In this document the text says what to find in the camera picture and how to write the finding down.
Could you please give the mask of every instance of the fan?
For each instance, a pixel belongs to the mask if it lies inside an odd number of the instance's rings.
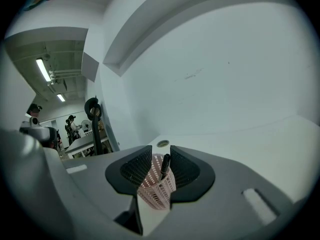
[[[91,130],[91,123],[88,120],[83,120],[81,123],[82,130],[87,133]]]

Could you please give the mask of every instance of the person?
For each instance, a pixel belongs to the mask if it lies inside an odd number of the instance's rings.
[[[41,106],[37,105],[36,103],[32,103],[32,104],[29,106],[29,108],[28,108],[28,110],[27,110],[26,113],[27,113],[28,115],[32,116],[32,117],[37,118],[37,117],[39,116],[40,110],[42,110],[42,107],[41,107]]]
[[[73,116],[73,115],[70,115],[69,117],[68,117],[68,119],[69,119],[69,121],[70,121],[70,127],[71,127],[71,129],[76,133],[77,131],[79,131],[80,129],[81,129],[81,125],[76,125],[75,124],[75,116]]]
[[[56,139],[57,139],[57,144],[58,144],[58,147],[61,151],[61,146],[62,145],[62,140],[61,140],[61,137],[60,137],[60,134],[59,134],[59,130],[56,130]]]
[[[81,129],[81,125],[76,125],[75,124],[75,116],[70,115],[65,122],[67,125],[65,126],[65,130],[68,135],[68,140],[69,140],[69,145],[71,145],[76,139],[80,138],[80,134],[78,131]]]

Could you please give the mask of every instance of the white wall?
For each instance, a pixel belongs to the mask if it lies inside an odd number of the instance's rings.
[[[101,24],[90,24],[84,43],[83,52],[97,62],[102,62],[104,57],[104,32]]]
[[[120,29],[124,26],[130,16],[146,0],[112,0],[103,15],[104,54],[110,48]]]
[[[35,96],[0,44],[0,128],[18,131]]]
[[[90,24],[101,22],[104,10],[104,6],[86,0],[49,0],[18,15],[5,37],[46,27],[88,29]]]
[[[315,37],[299,9],[266,2],[177,27],[122,76],[140,141],[243,130],[296,114],[318,123]]]
[[[96,94],[95,83],[89,79],[86,79],[85,80],[85,93],[84,93],[85,101],[89,100],[90,98],[95,97],[96,95],[97,94]]]
[[[37,96],[33,102],[42,106],[42,110],[40,111],[38,117],[40,124],[42,126],[50,126],[51,124],[52,127],[55,127],[57,130],[59,130],[61,140],[65,148],[69,147],[68,136],[65,130],[66,119],[70,115],[76,116],[74,119],[76,125],[80,125],[83,120],[88,120],[88,117],[85,113],[85,101],[82,99],[61,102],[57,97],[56,100],[53,99],[50,101],[44,101],[42,98]]]
[[[56,97],[56,100],[53,99],[50,101],[44,101],[36,97],[33,102],[42,106],[38,117],[40,122],[53,120],[66,115],[69,116],[72,113],[85,110],[85,101],[83,99],[61,102],[58,97]]]
[[[97,98],[102,103],[103,121],[112,127],[119,149],[125,150],[141,145],[131,117],[122,79],[103,64],[99,65],[95,82]]]

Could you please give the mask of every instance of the black mesh grille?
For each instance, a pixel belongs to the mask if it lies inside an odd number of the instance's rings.
[[[120,167],[120,173],[137,188],[144,181],[151,167],[152,149],[146,150]]]
[[[170,168],[173,172],[176,188],[182,188],[199,177],[200,168],[175,150],[170,151]]]

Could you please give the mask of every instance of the gray surface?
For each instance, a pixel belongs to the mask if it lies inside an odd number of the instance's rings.
[[[101,106],[101,112],[102,112],[101,118],[103,121],[104,129],[107,133],[108,140],[110,142],[112,150],[113,150],[113,152],[120,151],[120,148],[119,148],[118,142],[116,140],[114,131],[112,130],[112,127],[111,127],[110,119],[109,119],[107,111],[105,109],[104,101],[101,101],[100,106]]]
[[[90,193],[84,191],[86,188],[78,188],[78,185],[75,184],[74,180],[77,177],[71,177],[67,173],[66,168],[59,157],[54,156],[51,153],[52,151],[47,148],[45,157],[59,197],[72,217],[75,239],[138,239],[138,235],[124,229],[121,225],[107,216],[96,203],[92,203],[90,198],[88,198],[88,194]],[[87,161],[87,158],[68,160],[68,163],[66,164],[70,167],[77,166],[79,165],[78,163],[81,163],[81,160]],[[102,186],[95,183],[94,177],[88,178],[87,183],[96,186],[96,192],[94,192],[93,195],[99,195],[99,193],[101,193],[100,189]],[[108,185],[107,180],[105,180],[105,186],[108,188],[108,193],[111,197],[113,195],[120,196],[110,185]],[[104,209],[110,211],[111,214],[125,211],[130,207],[132,200],[131,196],[125,197],[127,198],[116,200],[116,202],[120,202],[122,206],[122,209],[118,209],[118,206],[114,208],[114,201],[111,202],[108,195],[104,196]]]
[[[174,203],[151,237],[168,238],[170,232],[172,239],[201,236],[202,239],[232,240],[262,229],[257,215],[242,195],[242,191],[250,188],[262,193],[280,213],[292,209],[288,197],[247,166],[193,149],[177,148],[211,165],[215,182],[197,202]]]
[[[23,127],[22,130],[42,143],[50,140],[50,129],[47,126]]]
[[[15,33],[5,39],[5,46],[8,49],[25,46],[38,42],[58,41],[58,40],[86,40],[88,29],[72,26],[52,26],[31,29]]]
[[[121,152],[88,156],[63,161],[66,169],[86,165],[87,169],[70,174],[73,182],[86,197],[109,218],[115,219],[129,209],[132,197],[118,194],[105,177],[106,168],[114,161],[143,148],[138,146]]]
[[[105,170],[112,162],[143,146],[62,162],[54,149],[42,149],[30,136],[1,132],[0,137],[4,179],[30,218],[51,235],[63,235],[62,239],[74,235],[81,240],[141,239],[113,222],[129,209],[132,197],[118,194],[107,182]],[[279,189],[243,164],[178,148],[210,164],[215,182],[198,201],[174,203],[167,217],[144,239],[266,239],[281,230],[295,214],[290,200]],[[86,170],[72,174],[66,171],[83,164]],[[242,195],[249,188],[262,193],[280,213],[266,227]]]
[[[100,131],[100,139],[104,139],[107,137],[106,132],[105,131]],[[81,137],[76,139],[69,147],[68,149],[65,151],[66,154],[71,153],[73,151],[77,151],[80,152],[80,150],[84,147],[86,147],[87,145],[93,144],[94,143],[94,134],[90,134],[87,135],[85,137]]]
[[[94,82],[98,71],[99,62],[83,52],[81,74]]]
[[[45,152],[33,137],[0,130],[0,168],[10,194],[40,228],[59,239],[73,239],[73,224],[50,177]],[[59,160],[58,152],[50,155]],[[14,209],[12,216],[17,216]]]

